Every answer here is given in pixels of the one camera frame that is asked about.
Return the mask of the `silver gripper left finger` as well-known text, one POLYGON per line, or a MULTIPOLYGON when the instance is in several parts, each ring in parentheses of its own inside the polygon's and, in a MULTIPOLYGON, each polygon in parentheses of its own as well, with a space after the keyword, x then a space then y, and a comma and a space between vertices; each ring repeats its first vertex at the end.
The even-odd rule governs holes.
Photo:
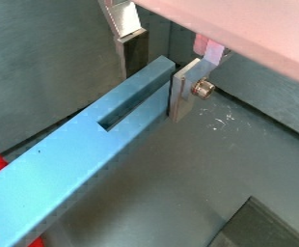
POLYGON ((132 0, 98 0, 114 34, 123 77, 131 77, 148 63, 150 33, 142 27, 132 0))

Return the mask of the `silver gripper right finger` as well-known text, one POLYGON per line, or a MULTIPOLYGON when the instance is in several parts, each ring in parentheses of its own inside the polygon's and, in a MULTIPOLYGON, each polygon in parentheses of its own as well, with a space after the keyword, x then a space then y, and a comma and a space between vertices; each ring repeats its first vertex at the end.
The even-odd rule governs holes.
POLYGON ((203 58, 196 58, 172 76, 168 116, 178 123, 192 110, 195 97, 207 99, 215 86, 207 81, 208 74, 218 67, 224 46, 198 34, 194 51, 203 58))

